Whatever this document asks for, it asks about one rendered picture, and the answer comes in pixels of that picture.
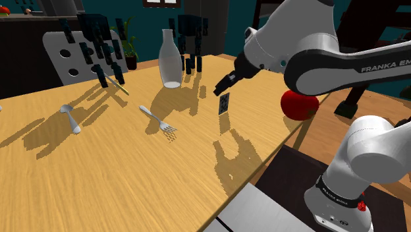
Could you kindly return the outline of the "dark robot stand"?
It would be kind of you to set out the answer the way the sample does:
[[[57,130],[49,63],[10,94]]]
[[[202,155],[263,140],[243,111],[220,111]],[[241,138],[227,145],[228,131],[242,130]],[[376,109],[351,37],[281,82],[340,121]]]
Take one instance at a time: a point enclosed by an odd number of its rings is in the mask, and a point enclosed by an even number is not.
[[[328,165],[284,145],[256,183],[256,187],[315,232],[333,232],[319,225],[304,201]],[[375,188],[365,190],[366,206],[371,210],[374,232],[411,232],[406,225],[403,201]]]

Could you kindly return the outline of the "silver spoon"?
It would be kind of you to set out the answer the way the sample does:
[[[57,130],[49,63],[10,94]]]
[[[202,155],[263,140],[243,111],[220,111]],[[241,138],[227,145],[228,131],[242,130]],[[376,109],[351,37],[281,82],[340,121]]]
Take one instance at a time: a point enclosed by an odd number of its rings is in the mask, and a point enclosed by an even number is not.
[[[61,106],[60,108],[60,112],[61,113],[66,113],[69,119],[69,123],[70,123],[70,127],[72,129],[72,132],[74,134],[78,134],[81,131],[81,128],[79,127],[78,123],[74,120],[74,118],[72,117],[72,115],[70,114],[70,112],[73,110],[73,107],[68,105],[68,104],[64,104]]]

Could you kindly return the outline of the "dark counter cabinet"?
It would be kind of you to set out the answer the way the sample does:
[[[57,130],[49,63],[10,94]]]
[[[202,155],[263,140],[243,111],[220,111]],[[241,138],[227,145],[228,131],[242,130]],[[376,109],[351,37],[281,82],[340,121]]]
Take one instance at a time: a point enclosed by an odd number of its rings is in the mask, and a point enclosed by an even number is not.
[[[0,17],[0,100],[63,85],[43,46],[43,35],[62,30],[60,18],[80,28],[74,0],[36,0],[40,16]]]

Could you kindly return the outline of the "silver fork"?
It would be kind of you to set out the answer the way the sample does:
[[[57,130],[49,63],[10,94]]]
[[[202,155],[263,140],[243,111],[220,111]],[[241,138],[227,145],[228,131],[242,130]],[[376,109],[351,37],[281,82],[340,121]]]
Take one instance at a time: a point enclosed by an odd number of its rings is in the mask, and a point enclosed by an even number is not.
[[[159,128],[164,131],[164,132],[175,132],[177,131],[176,128],[172,127],[171,125],[163,122],[161,119],[159,119],[158,117],[156,117],[151,111],[149,111],[145,106],[140,105],[139,106],[140,110],[142,110],[144,113],[146,113],[147,115],[153,117],[154,119],[156,119],[159,123]]]

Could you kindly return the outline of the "clear glass bottle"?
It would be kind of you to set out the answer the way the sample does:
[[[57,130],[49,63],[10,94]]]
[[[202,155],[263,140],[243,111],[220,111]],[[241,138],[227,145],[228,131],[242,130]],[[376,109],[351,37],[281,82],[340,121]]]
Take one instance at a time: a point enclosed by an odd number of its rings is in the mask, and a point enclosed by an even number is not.
[[[166,88],[178,88],[182,82],[182,61],[173,39],[172,29],[162,29],[163,43],[159,50],[159,71]]]

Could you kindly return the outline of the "window with brown frame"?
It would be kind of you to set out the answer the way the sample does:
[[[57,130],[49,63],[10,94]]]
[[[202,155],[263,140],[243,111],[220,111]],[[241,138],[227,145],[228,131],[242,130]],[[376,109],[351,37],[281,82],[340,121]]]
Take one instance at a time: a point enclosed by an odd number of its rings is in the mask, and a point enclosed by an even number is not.
[[[180,8],[181,0],[142,0],[143,7]]]

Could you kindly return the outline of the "dark dotted flat rectangle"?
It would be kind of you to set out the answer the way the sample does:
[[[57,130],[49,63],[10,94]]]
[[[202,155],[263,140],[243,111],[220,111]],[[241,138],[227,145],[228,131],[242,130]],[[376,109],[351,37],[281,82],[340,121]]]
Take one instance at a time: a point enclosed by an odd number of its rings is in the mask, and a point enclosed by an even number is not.
[[[223,114],[228,110],[230,93],[223,94],[219,98],[219,114]]]

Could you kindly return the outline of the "green potted plant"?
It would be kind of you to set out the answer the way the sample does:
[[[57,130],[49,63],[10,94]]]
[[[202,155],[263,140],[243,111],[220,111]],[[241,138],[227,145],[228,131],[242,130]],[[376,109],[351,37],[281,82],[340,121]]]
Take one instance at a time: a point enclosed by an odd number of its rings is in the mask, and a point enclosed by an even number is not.
[[[128,70],[134,71],[137,69],[137,62],[139,61],[139,56],[136,53],[134,47],[134,41],[136,40],[135,36],[128,35],[128,27],[130,25],[130,21],[135,18],[135,16],[129,17],[126,21],[121,18],[116,18],[116,26],[112,26],[112,30],[116,30],[117,34],[121,39],[121,44],[123,47],[124,55],[126,58],[126,65]]]

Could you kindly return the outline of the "dark teal blocky object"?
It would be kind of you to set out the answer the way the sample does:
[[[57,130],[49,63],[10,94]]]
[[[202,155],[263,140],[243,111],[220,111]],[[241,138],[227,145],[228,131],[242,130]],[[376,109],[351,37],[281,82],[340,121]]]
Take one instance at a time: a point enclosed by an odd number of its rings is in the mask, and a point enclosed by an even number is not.
[[[111,30],[108,26],[107,18],[101,14],[78,14],[78,22],[82,29],[84,37],[92,42],[96,50],[97,57],[99,59],[105,58],[105,61],[113,69],[114,75],[110,76],[115,82],[120,85],[124,84],[123,68],[121,63],[125,62],[125,55],[123,47],[121,47],[121,39],[117,34],[117,37],[112,36]],[[67,19],[59,19],[59,23],[65,33],[67,42],[74,44],[75,40],[72,35],[72,30],[68,24]],[[82,50],[82,54],[88,65],[93,63],[91,54],[93,51],[88,48],[85,42],[79,43]],[[97,74],[100,84],[103,88],[108,87],[109,80],[105,77],[104,71],[100,64],[93,65],[93,72]]]
[[[197,68],[197,72],[202,71],[202,36],[208,35],[207,18],[194,16],[191,14],[178,15],[178,33],[180,36],[177,39],[177,47],[182,60],[182,70],[186,74],[191,74],[192,69]],[[185,58],[186,38],[194,36],[194,54],[190,54],[189,58]]]

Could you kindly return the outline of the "red tomato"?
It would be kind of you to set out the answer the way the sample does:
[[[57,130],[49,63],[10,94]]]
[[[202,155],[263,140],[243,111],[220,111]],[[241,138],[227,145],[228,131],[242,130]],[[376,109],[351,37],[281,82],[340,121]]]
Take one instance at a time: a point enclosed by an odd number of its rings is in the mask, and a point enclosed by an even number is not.
[[[305,121],[316,114],[319,100],[315,96],[304,96],[288,90],[281,97],[281,109],[288,118]]]

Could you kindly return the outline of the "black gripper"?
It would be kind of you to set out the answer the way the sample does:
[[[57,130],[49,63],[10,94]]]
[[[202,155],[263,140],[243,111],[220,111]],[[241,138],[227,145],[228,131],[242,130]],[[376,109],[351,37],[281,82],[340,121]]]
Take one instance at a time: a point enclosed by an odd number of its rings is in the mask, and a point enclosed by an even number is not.
[[[226,89],[236,84],[240,79],[253,78],[260,72],[260,68],[255,67],[246,58],[243,52],[240,52],[234,60],[234,71],[225,75],[216,85],[213,93],[219,96]]]

